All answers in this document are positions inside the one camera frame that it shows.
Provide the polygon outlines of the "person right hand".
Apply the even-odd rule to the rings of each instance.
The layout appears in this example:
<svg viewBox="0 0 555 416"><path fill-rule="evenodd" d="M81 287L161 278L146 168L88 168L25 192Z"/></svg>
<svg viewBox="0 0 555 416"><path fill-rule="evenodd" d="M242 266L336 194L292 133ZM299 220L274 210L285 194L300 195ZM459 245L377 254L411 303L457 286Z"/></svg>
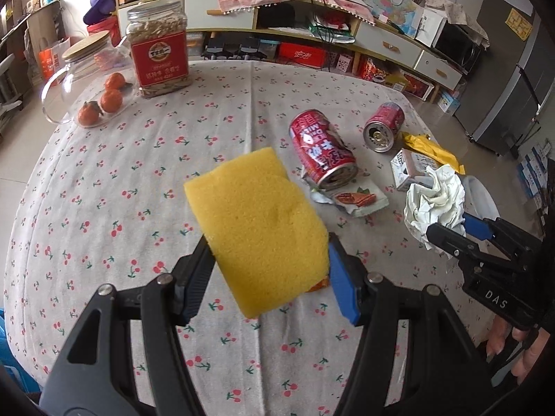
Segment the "person right hand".
<svg viewBox="0 0 555 416"><path fill-rule="evenodd" d="M521 331L514 328L505 319L496 315L493 319L490 331L486 337L486 356L495 356L501 354L505 348L505 344L509 338L518 342L518 347L514 349L512 355L522 347L522 343L528 337L527 331ZM540 328L538 335L529 348L524 348L516 357L511 361L511 373L516 378L518 385L520 385L528 374L531 372L534 364L539 359L547 341L551 335Z"/></svg>

